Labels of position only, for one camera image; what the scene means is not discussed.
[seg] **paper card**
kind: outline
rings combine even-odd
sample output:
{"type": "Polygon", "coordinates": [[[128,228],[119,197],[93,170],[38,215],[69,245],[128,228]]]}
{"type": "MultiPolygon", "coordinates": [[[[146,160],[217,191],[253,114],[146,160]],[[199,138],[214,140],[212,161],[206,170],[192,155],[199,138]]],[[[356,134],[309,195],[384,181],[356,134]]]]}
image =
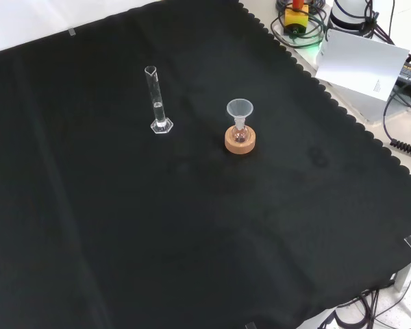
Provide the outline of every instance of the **paper card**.
{"type": "Polygon", "coordinates": [[[408,57],[408,50],[327,31],[317,58],[316,78],[386,101],[408,57]]]}

